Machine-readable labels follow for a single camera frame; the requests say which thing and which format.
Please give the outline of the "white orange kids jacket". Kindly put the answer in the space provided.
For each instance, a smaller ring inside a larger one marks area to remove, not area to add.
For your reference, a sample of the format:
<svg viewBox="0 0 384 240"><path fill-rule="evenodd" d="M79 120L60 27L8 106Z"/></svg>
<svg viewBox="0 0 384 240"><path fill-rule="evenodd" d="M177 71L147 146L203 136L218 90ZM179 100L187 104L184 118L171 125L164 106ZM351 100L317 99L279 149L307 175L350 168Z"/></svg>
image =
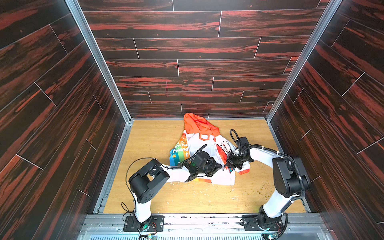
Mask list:
<svg viewBox="0 0 384 240"><path fill-rule="evenodd" d="M220 134L218 127L212 125L208 120L192 113L184 115L185 130L170 151L170 165L177 164L192 157L200 147L206 145L204 152L215 159L222 168L212 177L199 176L198 181L217 185L232 186L235 184L235 173L240 175L250 171L250 163L243 163L241 169L228 168L227 163L229 155L235 150L235 146Z"/></svg>

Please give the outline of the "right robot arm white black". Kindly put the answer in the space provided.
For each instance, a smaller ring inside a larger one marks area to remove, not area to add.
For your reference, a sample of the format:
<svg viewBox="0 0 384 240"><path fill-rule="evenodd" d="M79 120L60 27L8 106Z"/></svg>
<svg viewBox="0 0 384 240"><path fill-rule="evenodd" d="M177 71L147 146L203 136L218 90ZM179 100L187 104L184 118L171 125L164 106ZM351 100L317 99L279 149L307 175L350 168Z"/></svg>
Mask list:
<svg viewBox="0 0 384 240"><path fill-rule="evenodd" d="M275 191L270 199L259 210L259 213L270 219L278 218L296 200L306 195L311 180L300 157L292 157L284 153L251 145L231 153L226 166L239 167L244 163L258 161L273 169Z"/></svg>

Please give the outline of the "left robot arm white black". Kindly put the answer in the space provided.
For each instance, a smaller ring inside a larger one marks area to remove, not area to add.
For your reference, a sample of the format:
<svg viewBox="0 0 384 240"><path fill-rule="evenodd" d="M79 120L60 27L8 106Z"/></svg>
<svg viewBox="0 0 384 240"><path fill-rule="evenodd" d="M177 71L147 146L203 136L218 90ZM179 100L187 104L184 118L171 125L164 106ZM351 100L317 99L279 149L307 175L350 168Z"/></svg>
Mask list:
<svg viewBox="0 0 384 240"><path fill-rule="evenodd" d="M134 197L136 220L140 224L150 222L151 200L166 183L188 183L198 177L210 178L221 169L222 165L202 150L175 166L163 165L159 160L151 159L126 180Z"/></svg>

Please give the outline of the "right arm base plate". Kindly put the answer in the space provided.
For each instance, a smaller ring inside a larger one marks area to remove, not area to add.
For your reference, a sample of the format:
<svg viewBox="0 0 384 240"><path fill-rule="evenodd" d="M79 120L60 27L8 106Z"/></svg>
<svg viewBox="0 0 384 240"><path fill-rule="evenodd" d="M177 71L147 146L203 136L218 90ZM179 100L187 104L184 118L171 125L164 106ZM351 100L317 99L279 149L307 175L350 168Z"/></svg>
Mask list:
<svg viewBox="0 0 384 240"><path fill-rule="evenodd" d="M269 218L264 214L242 216L241 226L245 231L281 231L283 229L282 217Z"/></svg>

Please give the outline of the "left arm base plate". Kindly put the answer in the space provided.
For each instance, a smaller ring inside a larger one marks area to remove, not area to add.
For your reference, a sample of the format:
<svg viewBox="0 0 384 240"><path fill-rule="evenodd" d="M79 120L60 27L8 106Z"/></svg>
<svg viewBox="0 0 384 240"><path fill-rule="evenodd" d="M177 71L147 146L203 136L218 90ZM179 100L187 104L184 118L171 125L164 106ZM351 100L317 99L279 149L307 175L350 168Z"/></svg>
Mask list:
<svg viewBox="0 0 384 240"><path fill-rule="evenodd" d="M165 216L151 215L151 217L140 223L133 216L126 216L123 232L162 232L164 229Z"/></svg>

